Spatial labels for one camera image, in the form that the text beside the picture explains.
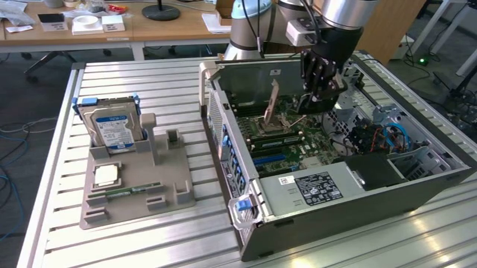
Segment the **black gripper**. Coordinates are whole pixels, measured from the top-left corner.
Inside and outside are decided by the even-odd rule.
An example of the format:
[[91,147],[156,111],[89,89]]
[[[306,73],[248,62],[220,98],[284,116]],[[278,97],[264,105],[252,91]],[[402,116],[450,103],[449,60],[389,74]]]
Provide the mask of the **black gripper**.
[[352,54],[362,33],[362,27],[354,30],[326,28],[320,31],[320,40],[300,52],[303,90],[316,100],[331,99],[346,90],[338,72]]

